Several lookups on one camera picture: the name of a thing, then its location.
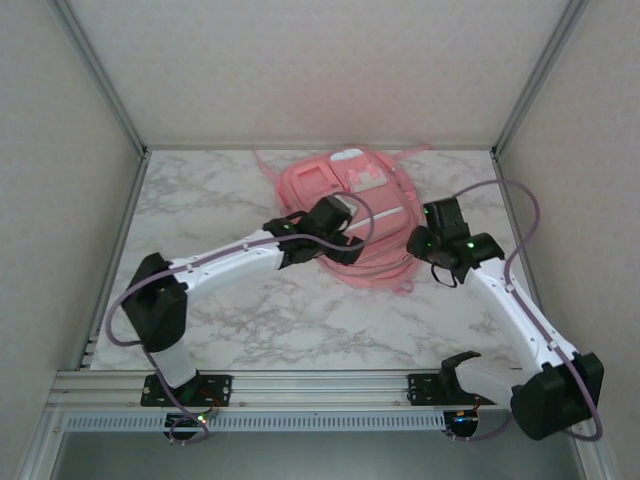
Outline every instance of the marble surface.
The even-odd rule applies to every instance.
[[[265,151],[276,170],[313,151]],[[423,202],[495,178],[487,152],[430,151],[403,162]],[[472,231],[514,247],[497,186],[461,199]],[[278,216],[273,186],[249,151],[154,152],[113,292],[122,292],[140,260],[201,253],[237,240]],[[437,284],[422,268],[414,292],[358,290],[315,262],[230,285],[189,307],[186,343],[201,369],[304,370],[438,367],[469,349],[514,361],[505,337],[464,287]],[[114,332],[134,338],[120,312]],[[96,370],[149,369],[139,347],[119,348],[101,333]]]

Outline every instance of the backpack strap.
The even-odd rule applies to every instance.
[[[266,163],[264,163],[262,155],[260,155],[257,150],[251,151],[253,152],[253,156],[256,157],[256,163],[258,164],[258,168],[260,169],[262,174],[275,185],[278,181],[278,175],[276,175],[276,172],[274,172]]]
[[[417,153],[420,152],[424,152],[425,150],[433,150],[433,147],[431,145],[429,145],[428,143],[425,143],[424,145],[420,145],[418,147],[413,147],[413,148],[408,148],[407,150],[402,150],[401,152],[398,152],[394,155],[391,155],[396,162],[401,162],[402,160],[412,157]]]

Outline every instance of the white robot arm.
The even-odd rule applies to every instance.
[[[133,293],[122,302],[122,308],[168,386],[184,390],[198,381],[182,339],[187,302],[193,303],[224,285],[307,262],[318,255],[344,265],[354,263],[363,241],[343,235],[351,219],[350,207],[343,201],[324,197],[309,213],[273,219],[225,247],[173,260],[165,260],[159,253],[147,256],[131,281],[129,289]],[[143,288],[136,288],[144,283]]]
[[[432,264],[432,273],[435,267],[449,270],[454,282],[450,286],[464,283],[474,293],[499,324],[522,367],[511,369],[465,352],[442,362],[436,388],[450,397],[460,392],[480,395],[510,409],[522,430],[536,440],[590,418],[604,375],[598,358],[593,353],[580,355],[553,328],[507,272],[504,252],[495,240],[486,233],[470,234],[455,197],[427,203],[424,212],[427,225],[413,231],[407,250]]]

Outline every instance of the white wall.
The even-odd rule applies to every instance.
[[[136,160],[44,0],[0,13],[0,478],[84,335]]]
[[[543,306],[605,365],[600,410],[624,478],[640,471],[639,25],[637,0],[591,2],[504,162],[540,198],[529,251]]]
[[[567,0],[72,0],[149,145],[490,146]]]

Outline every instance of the pink backpack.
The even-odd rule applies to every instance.
[[[279,176],[254,151],[258,166],[276,186],[283,215],[309,211],[316,202],[331,193],[348,191],[367,202],[374,213],[375,230],[371,243],[353,265],[341,265],[326,257],[320,264],[344,283],[361,288],[390,288],[399,294],[413,290],[411,279],[420,261],[407,253],[406,245],[413,229],[422,222],[422,204],[407,172],[398,163],[423,146],[394,156],[363,147],[323,153],[291,165]],[[356,211],[346,233],[365,238],[369,220],[357,202],[343,199]]]

